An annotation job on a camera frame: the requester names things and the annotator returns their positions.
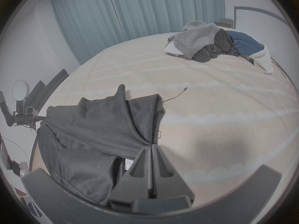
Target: gray frame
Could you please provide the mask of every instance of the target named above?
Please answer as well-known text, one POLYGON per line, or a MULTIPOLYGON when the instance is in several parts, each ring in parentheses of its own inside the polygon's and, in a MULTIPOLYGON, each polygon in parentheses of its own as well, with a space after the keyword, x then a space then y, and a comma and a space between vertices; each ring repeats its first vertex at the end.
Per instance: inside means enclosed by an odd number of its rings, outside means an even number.
POLYGON ((259 12, 259 13, 264 13, 264 14, 267 14, 271 17, 275 17, 276 19, 282 21, 286 25, 289 25, 288 22, 286 21, 286 19, 276 15, 275 13, 269 12, 267 10, 263 10, 263 9, 256 8, 256 7, 234 7, 234 29, 236 29, 237 9, 239 9, 239 10, 250 10, 250 11, 255 11, 255 12, 259 12))

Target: beige bed sheet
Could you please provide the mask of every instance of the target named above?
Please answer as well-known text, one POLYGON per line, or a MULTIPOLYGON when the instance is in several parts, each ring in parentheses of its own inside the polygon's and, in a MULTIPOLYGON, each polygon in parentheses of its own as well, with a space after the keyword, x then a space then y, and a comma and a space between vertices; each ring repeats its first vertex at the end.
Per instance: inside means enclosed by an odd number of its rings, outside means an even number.
POLYGON ((267 75, 241 57, 207 63, 165 54, 171 35, 160 34, 103 50, 73 72, 48 106, 76 105, 114 95, 159 93, 166 100, 158 145, 196 194, 193 206, 241 184, 261 164, 282 173, 270 207, 289 182, 299 155, 299 102, 292 83, 273 64, 267 75))

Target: bed sheet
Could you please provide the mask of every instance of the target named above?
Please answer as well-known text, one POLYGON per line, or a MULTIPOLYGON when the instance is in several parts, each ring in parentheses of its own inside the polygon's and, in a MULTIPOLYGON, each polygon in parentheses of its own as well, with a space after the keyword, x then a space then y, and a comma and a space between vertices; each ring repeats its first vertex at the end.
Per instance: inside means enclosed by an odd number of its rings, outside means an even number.
POLYGON ((164 103, 158 145, 194 191, 193 206, 226 194, 265 163, 282 173, 270 208, 297 165, 296 89, 274 63, 274 73, 267 75, 242 57, 219 55, 198 63, 165 54, 170 35, 103 50, 54 91, 39 115, 48 106, 77 105, 81 97, 112 96, 120 84, 127 99, 158 93, 166 100, 187 87, 164 103))

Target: blue oval label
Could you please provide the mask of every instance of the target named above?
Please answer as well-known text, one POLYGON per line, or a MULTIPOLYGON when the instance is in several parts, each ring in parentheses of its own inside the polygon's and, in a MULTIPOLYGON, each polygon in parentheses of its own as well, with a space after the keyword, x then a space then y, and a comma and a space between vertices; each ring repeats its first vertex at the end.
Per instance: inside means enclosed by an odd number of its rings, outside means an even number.
POLYGON ((39 211, 39 209, 37 209, 36 205, 33 202, 28 203, 28 209, 36 217, 42 216, 41 212, 39 211))

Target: teal curtain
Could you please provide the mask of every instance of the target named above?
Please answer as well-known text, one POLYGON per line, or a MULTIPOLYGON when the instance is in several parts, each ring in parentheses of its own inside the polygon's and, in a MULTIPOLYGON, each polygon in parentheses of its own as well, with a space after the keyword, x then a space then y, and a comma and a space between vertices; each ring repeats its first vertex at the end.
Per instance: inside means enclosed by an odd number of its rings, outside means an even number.
POLYGON ((83 64, 131 39, 180 32, 190 22, 217 23, 224 0, 51 0, 66 42, 83 64))

